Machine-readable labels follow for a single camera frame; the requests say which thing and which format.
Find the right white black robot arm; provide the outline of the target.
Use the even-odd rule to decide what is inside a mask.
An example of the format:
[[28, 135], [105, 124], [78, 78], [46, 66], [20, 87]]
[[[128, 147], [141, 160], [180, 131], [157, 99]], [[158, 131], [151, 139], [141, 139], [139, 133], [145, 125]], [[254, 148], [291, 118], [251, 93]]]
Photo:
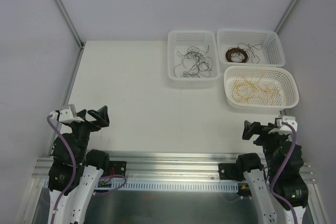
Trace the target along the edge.
[[241, 154], [236, 175], [251, 192], [259, 223], [301, 223], [308, 204], [308, 187], [300, 175], [304, 164], [297, 143], [298, 124], [294, 118], [278, 117], [274, 123], [244, 122], [243, 140], [256, 135], [266, 165], [256, 153]]

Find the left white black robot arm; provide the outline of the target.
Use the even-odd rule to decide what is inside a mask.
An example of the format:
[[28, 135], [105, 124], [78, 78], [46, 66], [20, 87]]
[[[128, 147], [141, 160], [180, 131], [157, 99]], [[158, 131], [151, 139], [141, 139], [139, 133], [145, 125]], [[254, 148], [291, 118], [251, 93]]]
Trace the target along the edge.
[[90, 134], [110, 124], [108, 107], [76, 111], [73, 104], [50, 112], [49, 126], [57, 134], [48, 172], [48, 223], [84, 223], [99, 178], [109, 173], [109, 155], [88, 151]]

